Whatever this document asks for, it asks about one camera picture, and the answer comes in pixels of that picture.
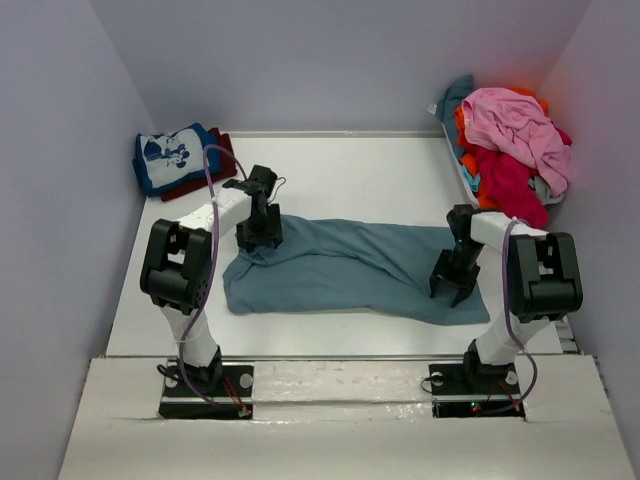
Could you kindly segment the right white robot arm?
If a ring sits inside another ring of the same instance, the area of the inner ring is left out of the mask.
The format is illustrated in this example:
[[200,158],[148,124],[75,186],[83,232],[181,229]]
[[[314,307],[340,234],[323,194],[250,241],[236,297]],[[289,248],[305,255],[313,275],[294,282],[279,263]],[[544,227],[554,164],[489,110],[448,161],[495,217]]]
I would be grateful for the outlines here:
[[515,359],[550,322],[580,309],[583,289],[573,237],[548,233],[525,222],[468,204],[447,215],[454,246],[441,252],[429,287],[453,287],[454,306],[470,298],[484,247],[501,256],[503,312],[474,339],[459,363],[433,365],[428,381],[436,395],[487,395],[493,387],[517,384]]

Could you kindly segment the grey-blue t shirt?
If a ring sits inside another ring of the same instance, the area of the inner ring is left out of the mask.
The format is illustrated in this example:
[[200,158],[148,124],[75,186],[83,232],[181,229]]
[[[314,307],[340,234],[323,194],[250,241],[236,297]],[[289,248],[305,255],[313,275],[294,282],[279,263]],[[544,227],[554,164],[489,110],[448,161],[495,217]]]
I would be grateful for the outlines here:
[[344,219],[282,218],[277,248],[240,251],[223,274],[228,309],[236,315],[370,309],[439,326],[484,324],[480,292],[457,306],[429,277],[444,249],[445,227],[375,224]]

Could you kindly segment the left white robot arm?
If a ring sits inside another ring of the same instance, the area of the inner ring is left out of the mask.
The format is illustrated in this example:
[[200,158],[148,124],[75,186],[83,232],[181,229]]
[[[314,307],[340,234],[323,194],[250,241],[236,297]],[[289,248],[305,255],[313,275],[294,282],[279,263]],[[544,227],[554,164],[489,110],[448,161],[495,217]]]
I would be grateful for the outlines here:
[[238,247],[278,247],[280,209],[271,202],[279,177],[256,165],[246,179],[230,179],[210,202],[179,221],[160,219],[150,231],[140,276],[141,291],[165,316],[178,347],[177,372],[162,374],[196,396],[215,392],[223,377],[221,350],[204,313],[215,275],[220,237],[236,230]]

